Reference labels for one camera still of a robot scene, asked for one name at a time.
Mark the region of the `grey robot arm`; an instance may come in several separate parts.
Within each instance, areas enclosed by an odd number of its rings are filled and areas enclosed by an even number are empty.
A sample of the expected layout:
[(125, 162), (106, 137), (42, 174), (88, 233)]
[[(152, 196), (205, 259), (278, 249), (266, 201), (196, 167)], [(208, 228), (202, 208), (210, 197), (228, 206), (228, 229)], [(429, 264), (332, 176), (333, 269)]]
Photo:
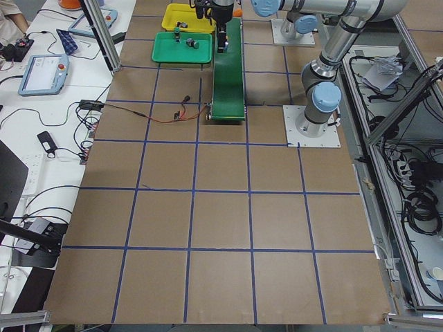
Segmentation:
[(279, 10), (339, 16), (339, 22), (319, 56), (302, 70), (302, 85), (311, 105), (313, 88), (321, 82), (333, 82), (337, 68), (365, 25), (385, 21), (399, 14), (407, 0), (295, 0), (252, 1), (254, 12), (269, 17)]
[(227, 23), (233, 18), (232, 0), (194, 0), (189, 6), (195, 10), (197, 19), (204, 17), (216, 23), (217, 52), (224, 53), (227, 42)]

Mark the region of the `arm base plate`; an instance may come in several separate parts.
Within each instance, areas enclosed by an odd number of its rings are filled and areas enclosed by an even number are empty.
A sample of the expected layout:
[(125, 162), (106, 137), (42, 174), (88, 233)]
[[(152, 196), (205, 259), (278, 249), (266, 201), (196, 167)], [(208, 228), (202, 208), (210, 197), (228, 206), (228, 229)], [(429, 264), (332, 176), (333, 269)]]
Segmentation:
[(284, 125), (289, 147), (340, 148), (337, 126), (332, 114), (328, 122), (314, 124), (305, 117), (304, 105), (283, 106)]
[(295, 23), (287, 19), (272, 19), (271, 27), (273, 43), (277, 46), (314, 47), (315, 40), (312, 32), (301, 34), (296, 31)]

